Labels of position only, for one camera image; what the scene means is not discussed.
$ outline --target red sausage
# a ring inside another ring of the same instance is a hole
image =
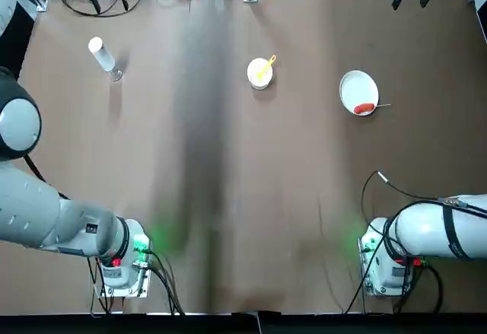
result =
[[[373,103],[363,103],[359,104],[353,109],[353,113],[355,115],[359,115],[362,112],[367,112],[367,111],[373,111],[375,108],[375,105]]]

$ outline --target white plate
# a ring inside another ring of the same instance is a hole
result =
[[[369,74],[360,70],[352,70],[343,75],[342,81],[340,81],[340,99],[350,113],[356,116],[367,116],[373,113],[373,110],[362,112],[359,115],[353,110],[363,103],[373,103],[377,107],[379,90]]]

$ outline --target black cable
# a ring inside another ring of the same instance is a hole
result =
[[[101,265],[97,261],[97,267],[98,267],[98,272],[100,272],[100,278],[101,278],[101,294],[105,297],[105,308],[106,314],[110,314],[110,311],[108,309],[108,298],[107,298],[107,290],[105,289],[105,278],[103,278],[103,271],[101,270]]]
[[[416,285],[418,284],[419,279],[421,278],[421,275],[424,272],[424,268],[420,266],[420,267],[417,267],[415,269],[415,271],[418,273],[416,275],[414,275],[414,272],[413,272],[413,278],[411,280],[411,285],[409,287],[409,290],[393,305],[393,313],[394,314],[399,314],[403,310],[404,306],[406,305],[406,302],[408,301],[412,292],[416,288]]]
[[[466,204],[466,207],[467,208],[471,208],[472,210],[481,212],[483,214],[487,214],[487,210],[485,210],[484,208],[480,208],[480,207],[477,207],[477,206],[474,206],[474,205],[469,205],[468,203]]]
[[[378,170],[374,170],[370,176],[368,176],[368,178],[365,180],[365,183],[362,187],[362,191],[361,191],[361,194],[360,194],[360,212],[362,214],[362,217],[364,218],[365,222],[367,223],[367,226],[370,226],[372,228],[373,231],[375,231],[376,233],[378,233],[379,235],[381,235],[382,237],[384,236],[384,234],[379,231],[378,229],[376,229],[374,226],[371,225],[371,222],[368,220],[368,217],[367,215],[365,214],[365,210],[364,210],[364,196],[365,196],[365,190],[367,189],[367,185],[369,184],[369,182],[371,181],[372,177],[375,176],[376,174],[379,174],[379,171]],[[396,239],[393,239],[392,237],[389,236],[389,234],[386,236],[386,238],[390,241],[393,241],[394,243],[398,244],[401,248],[403,248],[403,250],[406,252],[406,248],[403,247],[403,245]]]
[[[32,159],[30,159],[29,154],[24,155],[24,160],[27,163],[27,166],[29,167],[30,171],[40,180],[42,180],[44,183],[47,183],[46,180],[44,179],[43,175],[40,173],[39,169],[37,169],[36,164],[33,162]],[[63,198],[63,199],[69,199],[64,193],[61,193],[58,191],[58,194]]]
[[[88,267],[90,268],[90,276],[91,276],[91,281],[93,282],[93,290],[94,290],[94,287],[97,283],[97,278],[96,278],[96,275],[93,274],[93,268],[91,267],[91,261],[90,261],[90,258],[86,257],[86,260],[88,262]],[[102,281],[102,285],[104,287],[104,281],[103,281],[103,275],[101,275],[101,281]],[[94,292],[92,294],[92,298],[91,298],[91,311],[93,311],[93,296],[94,296]],[[110,312],[108,311],[108,305],[103,305],[103,301],[101,300],[101,298],[98,297],[98,302],[100,303],[100,306],[101,308],[103,309],[103,311],[105,312],[105,314],[109,314]]]
[[[388,184],[390,187],[392,187],[393,189],[395,189],[397,192],[401,193],[404,196],[411,197],[412,199],[427,199],[427,200],[432,200],[432,201],[438,200],[438,197],[417,196],[417,195],[413,195],[412,193],[405,192],[405,191],[397,188],[396,186],[394,186],[389,180],[384,181],[384,182],[386,182],[386,184]]]
[[[158,278],[159,280],[162,282],[162,284],[164,285],[164,287],[166,288],[166,292],[167,292],[167,297],[168,297],[168,300],[169,302],[172,301],[172,304],[174,305],[174,307],[176,308],[176,311],[178,312],[179,315],[186,315],[183,310],[181,309],[181,307],[178,306],[177,302],[175,301],[174,299],[174,296],[173,296],[173,293],[167,283],[167,279],[157,270],[157,269],[154,269],[154,268],[149,268]]]
[[[368,271],[369,269],[371,268],[372,266],[372,262],[374,261],[374,257],[375,255],[377,254],[377,251],[379,250],[380,248],[380,245],[384,242],[384,236],[382,236],[382,238],[379,240],[379,243],[377,244],[377,246],[375,247],[375,250],[374,252],[372,253],[372,256],[371,256],[371,260],[369,261],[368,265],[367,265],[367,268],[365,269],[365,272],[363,273],[362,275],[362,280],[360,281],[360,284],[358,284],[358,287],[357,287],[357,291],[355,292],[353,298],[352,298],[352,301],[350,301],[350,305],[349,307],[347,307],[347,310],[345,310],[344,313],[349,313],[350,309],[352,308],[353,306],[353,303],[355,302],[355,300],[357,299],[357,296],[360,292],[360,290],[362,289],[362,286],[364,285],[364,281],[365,279],[367,278],[367,274],[368,274]]]
[[[66,0],[61,0],[61,1],[66,7],[68,7],[73,12],[75,12],[81,16],[85,16],[85,17],[106,17],[106,16],[103,16],[103,14],[107,13],[110,9],[112,9],[119,0],[115,0],[115,2],[110,7],[108,7],[107,9],[103,10],[100,13],[87,13],[87,12],[79,11],[78,9],[73,8]]]
[[[167,264],[169,265],[170,275],[169,275],[169,272],[164,267],[164,264],[162,264],[162,261],[159,258],[159,256],[155,252],[153,252],[152,250],[149,250],[148,253],[155,256],[156,260],[159,263],[159,266],[161,267],[161,271],[163,272],[163,277],[165,278],[166,282],[169,282],[170,287],[166,287],[166,289],[170,291],[167,293],[167,298],[168,298],[170,304],[171,304],[171,301],[173,301],[172,304],[177,309],[178,313],[183,313],[183,308],[181,307],[180,299],[179,299],[179,297],[177,295],[177,291],[176,291],[176,280],[174,278],[173,267],[171,266],[169,259],[167,257],[164,257],[166,259]]]
[[[432,313],[439,313],[441,310],[441,306],[443,306],[443,281],[441,280],[440,274],[436,269],[434,269],[432,266],[425,266],[425,269],[429,270],[431,273],[433,273],[434,278],[436,279],[436,282],[438,284],[438,298],[436,300],[436,305],[434,306],[434,309]]]

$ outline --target yellow object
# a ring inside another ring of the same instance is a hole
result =
[[[264,66],[264,69],[262,69],[260,72],[257,73],[257,79],[259,79],[260,81],[262,80],[262,77],[267,72],[267,69],[269,69],[269,66],[271,66],[274,61],[275,61],[275,55],[271,56],[271,59],[269,59],[266,66]]]

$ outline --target white bowl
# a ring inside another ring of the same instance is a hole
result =
[[[252,84],[252,87],[259,91],[266,89],[272,80],[272,66],[269,66],[269,68],[263,74],[261,80],[257,78],[257,73],[264,69],[267,62],[268,60],[257,58],[252,60],[247,68],[247,77],[249,78],[249,82]]]

